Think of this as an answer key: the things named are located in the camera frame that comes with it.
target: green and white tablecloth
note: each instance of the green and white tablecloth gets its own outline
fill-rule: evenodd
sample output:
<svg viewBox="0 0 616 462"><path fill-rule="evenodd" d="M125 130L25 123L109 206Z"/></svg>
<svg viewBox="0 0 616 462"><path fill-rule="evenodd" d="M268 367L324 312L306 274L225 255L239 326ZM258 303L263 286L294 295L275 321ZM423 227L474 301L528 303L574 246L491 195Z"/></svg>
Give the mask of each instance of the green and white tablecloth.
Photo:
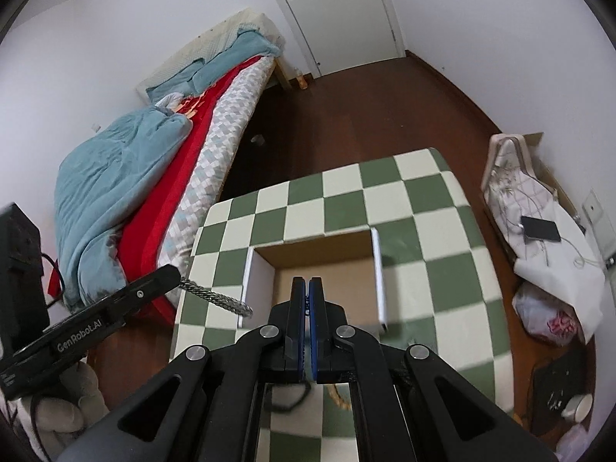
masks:
<svg viewBox="0 0 616 462"><path fill-rule="evenodd" d="M217 203L197 233L190 279L239 299L249 246L368 226L379 231L383 256L389 328L381 342L427 345L511 412L512 359L494 266L458 180L435 149ZM234 314L183 294L172 357L193 344L233 344L244 332ZM274 389L274 399L282 393ZM300 408L264 420L258 460L356 461L354 436L352 413L316 385Z"/></svg>

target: headboard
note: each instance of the headboard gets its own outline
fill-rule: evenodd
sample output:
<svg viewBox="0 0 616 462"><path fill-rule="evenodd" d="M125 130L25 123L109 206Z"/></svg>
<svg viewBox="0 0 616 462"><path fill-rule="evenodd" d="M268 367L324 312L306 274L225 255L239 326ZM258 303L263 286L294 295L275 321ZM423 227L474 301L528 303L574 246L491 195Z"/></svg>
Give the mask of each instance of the headboard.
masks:
<svg viewBox="0 0 616 462"><path fill-rule="evenodd" d="M220 52L227 50L237 38L238 32L245 29L259 31L273 44L282 45L282 39L275 24L264 13L257 13L251 8L245 8L215 25L212 29L201 33L189 44L175 52L137 85L136 89L139 96L149 104L150 99L146 94L146 89L160 85L199 58L205 59L206 62L213 59Z"/></svg>

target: door frame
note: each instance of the door frame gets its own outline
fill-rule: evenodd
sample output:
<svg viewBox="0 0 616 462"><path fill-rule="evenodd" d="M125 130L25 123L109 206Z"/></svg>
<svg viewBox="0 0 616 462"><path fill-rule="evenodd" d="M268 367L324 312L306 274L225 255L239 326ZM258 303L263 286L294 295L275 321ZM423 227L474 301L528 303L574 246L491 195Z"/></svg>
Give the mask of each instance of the door frame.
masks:
<svg viewBox="0 0 616 462"><path fill-rule="evenodd" d="M398 57L404 57L404 42L402 39L402 31L400 29L400 24L398 23L397 16L395 14L395 8L393 7L392 0L381 0L383 2L383 7L385 8L385 14L387 15L387 20L389 21L389 27L392 30L393 42L395 44L395 49L398 52ZM293 33L294 38L297 40L298 45L300 46L300 50L306 59L306 63L308 64L308 68L310 69L310 73L314 78L318 78L321 76L321 72L318 69L316 64L316 59L314 55L312 55L312 50L310 49L310 45L308 45L308 41L306 40L306 36L304 36L304 32L302 31L299 22L295 18L295 14L291 10L289 5L289 0L276 0L280 10L285 16L286 22L289 24L291 28L291 32Z"/></svg>

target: metal bolt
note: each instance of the metal bolt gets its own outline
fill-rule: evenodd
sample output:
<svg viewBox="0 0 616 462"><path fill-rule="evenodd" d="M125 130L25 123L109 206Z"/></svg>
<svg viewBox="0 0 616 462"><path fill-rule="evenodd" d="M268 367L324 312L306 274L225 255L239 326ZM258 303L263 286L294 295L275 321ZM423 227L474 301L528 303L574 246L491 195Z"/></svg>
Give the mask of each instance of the metal bolt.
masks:
<svg viewBox="0 0 616 462"><path fill-rule="evenodd" d="M336 329L336 335L343 339L348 339L355 335L355 328L349 325L341 325Z"/></svg>
<svg viewBox="0 0 616 462"><path fill-rule="evenodd" d="M259 330L259 333L262 337L265 337L266 339L271 339L272 337L278 335L278 327L273 325L262 326Z"/></svg>
<svg viewBox="0 0 616 462"><path fill-rule="evenodd" d="M425 360L430 356L430 350L425 345L417 344L408 350L408 353L416 360Z"/></svg>
<svg viewBox="0 0 616 462"><path fill-rule="evenodd" d="M186 350L186 357L190 361L198 361L205 356L205 348L200 345L192 345Z"/></svg>

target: white door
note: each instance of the white door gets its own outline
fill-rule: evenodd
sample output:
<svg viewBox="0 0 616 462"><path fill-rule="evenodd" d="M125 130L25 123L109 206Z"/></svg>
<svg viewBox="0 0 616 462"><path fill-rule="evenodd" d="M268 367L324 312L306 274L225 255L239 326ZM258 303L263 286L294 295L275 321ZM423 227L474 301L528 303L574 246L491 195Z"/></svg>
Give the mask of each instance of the white door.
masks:
<svg viewBox="0 0 616 462"><path fill-rule="evenodd" d="M382 0L287 0L321 74L398 57Z"/></svg>

